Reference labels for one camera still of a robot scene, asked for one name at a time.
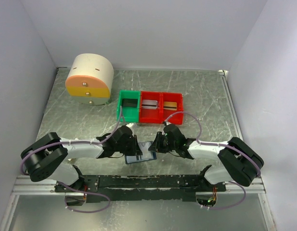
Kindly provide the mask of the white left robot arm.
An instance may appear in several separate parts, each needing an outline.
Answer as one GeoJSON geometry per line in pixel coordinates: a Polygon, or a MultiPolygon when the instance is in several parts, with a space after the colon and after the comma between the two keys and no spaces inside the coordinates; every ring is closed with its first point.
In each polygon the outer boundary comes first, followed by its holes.
{"type": "Polygon", "coordinates": [[[68,140],[50,132],[21,153],[20,169],[32,182],[50,179],[73,192],[84,188],[85,179],[71,159],[109,158],[114,153],[139,156],[142,151],[132,124],[91,140],[68,140]]]}

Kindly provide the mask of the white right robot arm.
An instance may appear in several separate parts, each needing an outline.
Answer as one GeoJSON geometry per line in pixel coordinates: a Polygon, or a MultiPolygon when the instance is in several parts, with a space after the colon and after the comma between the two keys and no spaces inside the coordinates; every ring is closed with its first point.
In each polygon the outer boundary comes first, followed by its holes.
{"type": "Polygon", "coordinates": [[[157,153],[176,152],[191,160],[210,159],[220,165],[209,167],[198,181],[199,188],[210,191],[215,184],[225,181],[248,187],[261,175],[264,160],[243,140],[232,137],[229,141],[207,142],[185,137],[174,124],[168,124],[156,134],[149,151],[157,153]]]}

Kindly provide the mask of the blue leather card holder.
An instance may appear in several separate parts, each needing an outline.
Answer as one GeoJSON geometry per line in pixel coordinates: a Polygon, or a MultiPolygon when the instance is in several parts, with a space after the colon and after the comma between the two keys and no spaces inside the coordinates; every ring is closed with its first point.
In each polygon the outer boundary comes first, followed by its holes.
{"type": "Polygon", "coordinates": [[[145,161],[153,161],[156,160],[156,152],[149,151],[148,148],[153,144],[152,141],[145,141],[139,143],[139,148],[142,152],[142,155],[137,156],[125,156],[126,164],[133,164],[145,161]]]}

